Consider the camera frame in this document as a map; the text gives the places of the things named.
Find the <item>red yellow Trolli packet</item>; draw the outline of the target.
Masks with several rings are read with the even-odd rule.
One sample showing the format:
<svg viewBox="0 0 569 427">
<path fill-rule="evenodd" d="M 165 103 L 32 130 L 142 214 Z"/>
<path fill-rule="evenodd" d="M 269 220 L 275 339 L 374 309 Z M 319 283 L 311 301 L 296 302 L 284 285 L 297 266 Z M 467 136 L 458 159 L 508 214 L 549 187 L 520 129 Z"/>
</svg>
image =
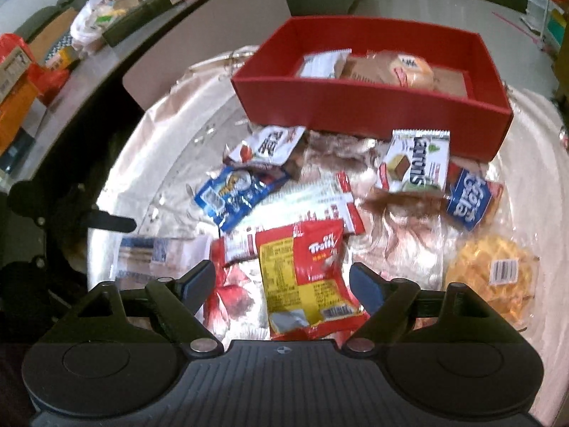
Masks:
<svg viewBox="0 0 569 427">
<path fill-rule="evenodd" d="M 273 340 L 351 333 L 366 321 L 343 280 L 341 220 L 302 221 L 256 234 Z"/>
</svg>

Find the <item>long white red snack packet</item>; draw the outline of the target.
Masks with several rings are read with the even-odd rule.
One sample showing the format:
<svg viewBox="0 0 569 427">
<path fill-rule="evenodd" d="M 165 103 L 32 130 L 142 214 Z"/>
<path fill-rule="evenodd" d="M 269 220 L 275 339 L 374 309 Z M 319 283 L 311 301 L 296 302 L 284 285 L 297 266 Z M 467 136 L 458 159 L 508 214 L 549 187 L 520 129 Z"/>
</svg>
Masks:
<svg viewBox="0 0 569 427">
<path fill-rule="evenodd" d="M 255 237 L 259 231 L 272 230 L 303 221 L 340 219 L 344 233 L 365 232 L 356 208 L 349 177 L 344 172 L 324 174 L 304 183 L 290 183 L 266 197 L 228 234 L 211 246 L 211 255 L 223 266 L 256 258 Z"/>
</svg>

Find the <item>blue white candy packet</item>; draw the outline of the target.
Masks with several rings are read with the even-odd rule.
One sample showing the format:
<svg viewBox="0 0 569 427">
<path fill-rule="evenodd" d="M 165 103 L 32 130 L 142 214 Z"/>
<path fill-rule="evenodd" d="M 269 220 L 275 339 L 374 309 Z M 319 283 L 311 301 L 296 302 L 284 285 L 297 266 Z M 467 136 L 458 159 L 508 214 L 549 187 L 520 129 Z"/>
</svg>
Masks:
<svg viewBox="0 0 569 427">
<path fill-rule="evenodd" d="M 289 181 L 282 171 L 223 167 L 194 197 L 197 206 L 222 233 L 230 233 L 253 209 Z"/>
</svg>

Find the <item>Kaprons wafer packet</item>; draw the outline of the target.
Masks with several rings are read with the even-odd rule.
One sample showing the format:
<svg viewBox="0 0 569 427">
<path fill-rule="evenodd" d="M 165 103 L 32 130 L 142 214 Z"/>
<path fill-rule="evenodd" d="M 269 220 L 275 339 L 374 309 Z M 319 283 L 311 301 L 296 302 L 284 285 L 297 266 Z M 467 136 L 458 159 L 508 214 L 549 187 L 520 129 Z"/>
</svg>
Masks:
<svg viewBox="0 0 569 427">
<path fill-rule="evenodd" d="M 376 187 L 390 194 L 442 193 L 450 164 L 447 130 L 393 130 L 378 170 Z"/>
</svg>

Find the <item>bread bun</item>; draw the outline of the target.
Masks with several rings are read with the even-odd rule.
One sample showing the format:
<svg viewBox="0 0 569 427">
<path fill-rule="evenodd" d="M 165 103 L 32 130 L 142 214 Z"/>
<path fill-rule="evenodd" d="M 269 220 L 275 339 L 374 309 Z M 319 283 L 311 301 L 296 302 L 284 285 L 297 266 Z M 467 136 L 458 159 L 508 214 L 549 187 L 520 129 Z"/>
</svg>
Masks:
<svg viewBox="0 0 569 427">
<path fill-rule="evenodd" d="M 349 55 L 340 78 L 427 91 L 435 87 L 435 74 L 424 58 L 393 51 Z"/>
</svg>

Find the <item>yellow crackers clear pack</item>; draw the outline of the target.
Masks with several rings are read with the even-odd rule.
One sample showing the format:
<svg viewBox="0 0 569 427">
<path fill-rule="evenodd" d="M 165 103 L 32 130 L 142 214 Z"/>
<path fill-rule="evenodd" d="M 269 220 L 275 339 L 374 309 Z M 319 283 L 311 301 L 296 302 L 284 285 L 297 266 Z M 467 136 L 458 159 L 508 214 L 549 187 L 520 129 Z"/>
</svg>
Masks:
<svg viewBox="0 0 569 427">
<path fill-rule="evenodd" d="M 464 283 L 518 331 L 527 327 L 539 257 L 517 242 L 485 234 L 461 244 L 448 265 L 445 285 Z"/>
</svg>

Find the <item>blue white snack packet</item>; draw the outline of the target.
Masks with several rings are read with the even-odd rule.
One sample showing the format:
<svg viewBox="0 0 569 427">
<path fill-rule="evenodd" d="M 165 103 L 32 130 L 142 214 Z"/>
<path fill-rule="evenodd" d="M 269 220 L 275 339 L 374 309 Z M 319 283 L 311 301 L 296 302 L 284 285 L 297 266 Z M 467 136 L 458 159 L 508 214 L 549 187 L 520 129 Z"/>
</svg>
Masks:
<svg viewBox="0 0 569 427">
<path fill-rule="evenodd" d="M 472 232 L 493 222 L 504 185 L 450 163 L 447 174 L 446 213 L 457 226 Z"/>
</svg>

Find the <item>grey long cabinet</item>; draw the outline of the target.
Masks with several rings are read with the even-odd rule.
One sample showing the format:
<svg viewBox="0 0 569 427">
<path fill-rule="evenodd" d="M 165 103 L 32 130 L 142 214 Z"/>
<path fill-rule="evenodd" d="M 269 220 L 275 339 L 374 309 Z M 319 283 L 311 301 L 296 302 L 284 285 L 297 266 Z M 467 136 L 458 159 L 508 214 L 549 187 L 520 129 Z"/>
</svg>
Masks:
<svg viewBox="0 0 569 427">
<path fill-rule="evenodd" d="M 111 76 L 143 109 L 186 68 L 223 52 L 264 42 L 290 16 L 286 0 L 182 0 L 116 46 L 82 61 L 47 108 L 22 163 L 1 175 L 2 189 L 30 179 L 58 137 Z"/>
</svg>

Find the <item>white plastic bag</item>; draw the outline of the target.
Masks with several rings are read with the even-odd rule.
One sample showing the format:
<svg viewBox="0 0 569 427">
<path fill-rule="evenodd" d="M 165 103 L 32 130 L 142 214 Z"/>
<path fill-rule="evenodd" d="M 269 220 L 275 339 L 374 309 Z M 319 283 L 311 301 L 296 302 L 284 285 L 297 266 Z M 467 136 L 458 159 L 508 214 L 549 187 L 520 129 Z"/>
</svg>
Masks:
<svg viewBox="0 0 569 427">
<path fill-rule="evenodd" d="M 104 30 L 126 12 L 114 0 L 88 0 L 69 28 L 71 46 L 80 56 L 95 53 L 104 45 Z"/>
</svg>

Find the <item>red cardboard box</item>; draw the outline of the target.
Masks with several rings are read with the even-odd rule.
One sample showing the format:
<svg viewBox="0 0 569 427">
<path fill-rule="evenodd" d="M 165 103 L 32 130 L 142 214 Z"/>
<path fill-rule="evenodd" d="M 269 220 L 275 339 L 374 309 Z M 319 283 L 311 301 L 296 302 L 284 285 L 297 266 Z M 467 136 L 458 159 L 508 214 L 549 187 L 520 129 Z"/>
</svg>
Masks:
<svg viewBox="0 0 569 427">
<path fill-rule="evenodd" d="M 356 55 L 395 51 L 463 74 L 464 98 L 351 79 L 301 78 L 310 53 L 349 48 Z M 233 75 L 248 118 L 388 140 L 394 129 L 450 132 L 452 154 L 489 162 L 513 112 L 480 35 L 443 25 L 361 16 L 295 16 Z"/>
</svg>

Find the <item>dark green box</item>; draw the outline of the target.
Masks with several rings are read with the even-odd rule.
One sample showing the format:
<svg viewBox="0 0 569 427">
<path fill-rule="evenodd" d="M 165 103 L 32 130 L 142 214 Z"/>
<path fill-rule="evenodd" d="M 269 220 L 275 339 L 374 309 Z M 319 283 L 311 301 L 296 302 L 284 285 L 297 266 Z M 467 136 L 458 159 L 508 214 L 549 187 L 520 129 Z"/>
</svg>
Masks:
<svg viewBox="0 0 569 427">
<path fill-rule="evenodd" d="M 116 46 L 132 33 L 136 32 L 152 19 L 179 5 L 183 0 L 144 0 L 137 8 L 130 10 L 116 22 L 113 22 L 102 34 L 102 39 L 109 46 Z"/>
</svg>

